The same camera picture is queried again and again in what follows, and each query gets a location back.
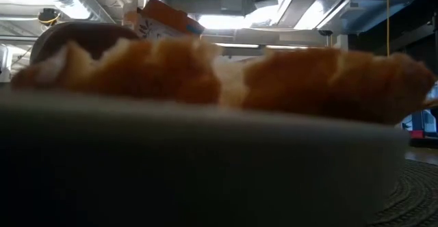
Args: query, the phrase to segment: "bowl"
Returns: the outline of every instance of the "bowl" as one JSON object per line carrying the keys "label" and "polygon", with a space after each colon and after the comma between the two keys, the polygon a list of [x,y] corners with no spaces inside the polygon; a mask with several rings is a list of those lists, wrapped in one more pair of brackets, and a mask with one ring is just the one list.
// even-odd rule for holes
{"label": "bowl", "polygon": [[45,226],[363,226],[409,135],[284,113],[0,95],[11,221]]}

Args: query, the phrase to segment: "carton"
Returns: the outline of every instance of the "carton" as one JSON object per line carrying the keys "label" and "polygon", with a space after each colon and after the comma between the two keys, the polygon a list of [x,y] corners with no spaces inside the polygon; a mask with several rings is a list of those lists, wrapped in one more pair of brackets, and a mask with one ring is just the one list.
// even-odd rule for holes
{"label": "carton", "polygon": [[204,27],[185,12],[158,0],[149,0],[142,10],[137,8],[135,0],[123,10],[123,25],[132,28],[141,38],[200,36],[204,31]]}

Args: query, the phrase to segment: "placemat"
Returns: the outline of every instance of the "placemat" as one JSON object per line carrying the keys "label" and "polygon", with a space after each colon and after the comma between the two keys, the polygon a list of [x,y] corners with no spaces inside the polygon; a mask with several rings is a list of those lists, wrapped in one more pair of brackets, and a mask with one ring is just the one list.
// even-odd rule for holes
{"label": "placemat", "polygon": [[438,166],[406,160],[396,187],[368,226],[438,226]]}

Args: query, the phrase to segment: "bread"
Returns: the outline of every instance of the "bread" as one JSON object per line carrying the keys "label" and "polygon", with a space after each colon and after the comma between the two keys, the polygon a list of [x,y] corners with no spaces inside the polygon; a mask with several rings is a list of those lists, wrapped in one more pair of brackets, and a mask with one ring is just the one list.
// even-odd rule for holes
{"label": "bread", "polygon": [[74,42],[20,71],[14,89],[212,104],[379,124],[430,107],[436,82],[423,63],[339,49],[271,51],[243,63],[213,63],[220,48],[196,38],[120,39],[94,60]]}

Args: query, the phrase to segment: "fluorescent light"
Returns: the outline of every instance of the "fluorescent light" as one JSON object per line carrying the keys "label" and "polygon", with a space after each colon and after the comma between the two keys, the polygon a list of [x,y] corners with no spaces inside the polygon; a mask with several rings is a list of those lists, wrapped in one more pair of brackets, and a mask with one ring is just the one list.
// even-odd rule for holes
{"label": "fluorescent light", "polygon": [[207,29],[241,29],[251,26],[250,21],[243,16],[202,15],[198,22]]}
{"label": "fluorescent light", "polygon": [[283,17],[286,9],[289,7],[291,2],[292,0],[279,0],[279,9],[277,10],[277,13],[272,17],[270,25],[276,25],[277,23],[279,23],[281,17]]}
{"label": "fluorescent light", "polygon": [[345,0],[344,2],[342,2],[341,5],[339,5],[339,7],[337,7],[330,15],[328,15],[323,21],[321,21],[321,23],[319,25],[316,26],[317,29],[321,29],[323,28],[324,25],[326,25],[330,20],[332,20],[336,14],[338,14],[339,12],[341,12],[341,10],[350,3],[350,0]]}
{"label": "fluorescent light", "polygon": [[216,45],[223,47],[237,47],[243,49],[257,49],[259,47],[258,44],[238,44],[238,43],[216,43]]}
{"label": "fluorescent light", "polygon": [[294,29],[313,29],[324,19],[324,6],[316,0],[304,13]]}
{"label": "fluorescent light", "polygon": [[267,49],[307,49],[307,46],[266,45]]}

